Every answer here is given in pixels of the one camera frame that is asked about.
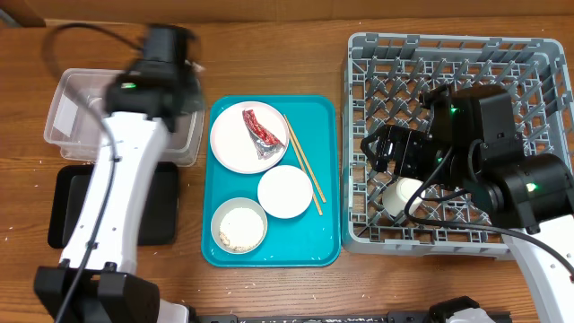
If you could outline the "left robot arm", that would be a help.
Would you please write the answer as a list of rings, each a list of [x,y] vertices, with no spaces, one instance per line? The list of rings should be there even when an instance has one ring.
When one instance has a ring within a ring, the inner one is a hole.
[[[165,301],[136,273],[140,224],[157,164],[178,118],[204,106],[187,46],[195,34],[152,24],[138,57],[91,117],[98,158],[74,231],[56,266],[37,270],[34,291],[56,322],[182,322],[187,305]]]

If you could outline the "white cup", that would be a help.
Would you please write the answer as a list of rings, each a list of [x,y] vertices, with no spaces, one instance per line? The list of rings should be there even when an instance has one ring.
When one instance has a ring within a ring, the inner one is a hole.
[[[381,203],[384,209],[390,215],[398,216],[421,185],[422,182],[417,179],[400,178],[383,191]]]

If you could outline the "grey bowl with rice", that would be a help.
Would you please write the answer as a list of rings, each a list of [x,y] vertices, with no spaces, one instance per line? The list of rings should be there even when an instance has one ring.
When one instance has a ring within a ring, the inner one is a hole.
[[[234,255],[247,254],[263,242],[267,233],[267,216],[254,200],[235,197],[215,210],[210,229],[220,249]]]

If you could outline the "red snack wrapper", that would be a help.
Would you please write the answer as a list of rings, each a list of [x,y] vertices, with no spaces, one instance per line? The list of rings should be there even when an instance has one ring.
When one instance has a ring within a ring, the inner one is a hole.
[[[252,109],[244,109],[242,117],[259,160],[267,160],[284,150],[284,144],[257,121]]]

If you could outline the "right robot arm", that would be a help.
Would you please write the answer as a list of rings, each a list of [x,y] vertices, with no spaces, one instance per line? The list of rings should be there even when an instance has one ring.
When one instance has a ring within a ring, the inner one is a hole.
[[[376,172],[395,164],[398,177],[417,179],[404,215],[412,223],[480,230],[480,225],[422,219],[414,201],[432,185],[464,194],[487,213],[526,279],[542,322],[573,320],[573,175],[551,153],[525,155],[510,94],[499,85],[455,90],[441,85],[420,97],[429,130],[380,126],[361,141]]]

